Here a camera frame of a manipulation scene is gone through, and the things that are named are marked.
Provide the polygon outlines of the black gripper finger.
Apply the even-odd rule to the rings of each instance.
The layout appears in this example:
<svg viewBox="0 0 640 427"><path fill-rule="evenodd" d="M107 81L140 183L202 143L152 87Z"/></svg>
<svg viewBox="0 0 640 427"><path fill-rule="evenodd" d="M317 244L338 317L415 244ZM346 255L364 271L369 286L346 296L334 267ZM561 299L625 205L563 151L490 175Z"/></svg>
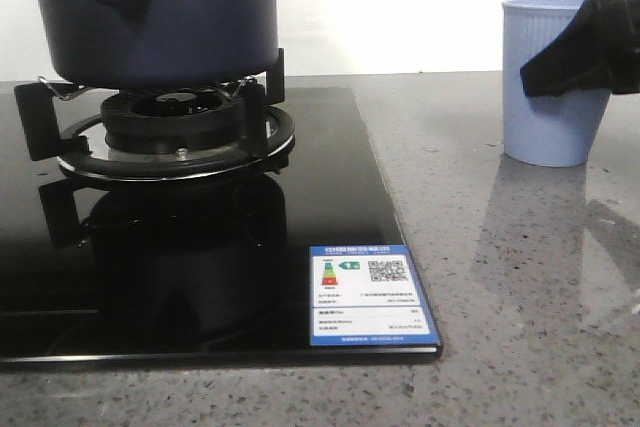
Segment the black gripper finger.
<svg viewBox="0 0 640 427"><path fill-rule="evenodd" d="M639 0L584 0L568 26L520 69L527 97L639 92Z"/></svg>

